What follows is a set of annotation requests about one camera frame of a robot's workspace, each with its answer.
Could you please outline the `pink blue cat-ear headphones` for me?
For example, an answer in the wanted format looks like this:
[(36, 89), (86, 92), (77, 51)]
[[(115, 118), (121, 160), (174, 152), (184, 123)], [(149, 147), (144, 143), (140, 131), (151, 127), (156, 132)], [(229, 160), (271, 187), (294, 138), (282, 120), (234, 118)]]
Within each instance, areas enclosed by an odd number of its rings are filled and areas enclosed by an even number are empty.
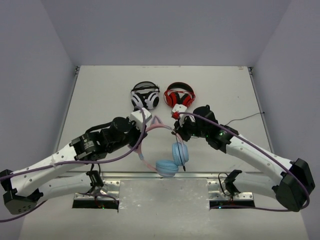
[(146, 132), (150, 133), (158, 130), (163, 134), (166, 131), (174, 136), (174, 141), (165, 139), (164, 143), (159, 140), (154, 145), (150, 143), (146, 146), (146, 154), (143, 152), (143, 144), (134, 150), (143, 164), (152, 172), (159, 174), (164, 178), (172, 178), (179, 172), (179, 168), (186, 169), (186, 163), (189, 161), (189, 151), (185, 142), (175, 130), (164, 124), (158, 116), (154, 116)]

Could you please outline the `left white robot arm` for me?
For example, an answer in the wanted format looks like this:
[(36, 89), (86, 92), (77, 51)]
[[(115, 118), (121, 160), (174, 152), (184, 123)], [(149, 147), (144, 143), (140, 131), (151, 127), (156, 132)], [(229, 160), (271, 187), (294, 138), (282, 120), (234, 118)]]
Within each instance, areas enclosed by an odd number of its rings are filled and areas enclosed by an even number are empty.
[(97, 170), (68, 178), (59, 176), (83, 165), (101, 164), (107, 154), (127, 145), (135, 149), (145, 130), (146, 120), (116, 117), (90, 127), (56, 153), (29, 167), (1, 171), (4, 206), (12, 215), (25, 215), (51, 198), (73, 193), (98, 194), (104, 183)]

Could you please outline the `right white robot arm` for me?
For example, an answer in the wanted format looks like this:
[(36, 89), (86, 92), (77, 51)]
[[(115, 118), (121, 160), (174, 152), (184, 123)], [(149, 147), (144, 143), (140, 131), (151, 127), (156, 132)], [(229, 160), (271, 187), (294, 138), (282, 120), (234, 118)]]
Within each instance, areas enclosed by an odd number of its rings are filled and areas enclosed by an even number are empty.
[(275, 155), (252, 143), (234, 128), (220, 124), (209, 105), (193, 112), (172, 110), (174, 130), (184, 141), (203, 138), (209, 146), (236, 157), (263, 173), (262, 176), (233, 170), (224, 179), (225, 189), (232, 196), (252, 192), (277, 200), (282, 212), (299, 212), (310, 204), (315, 182), (308, 163)]

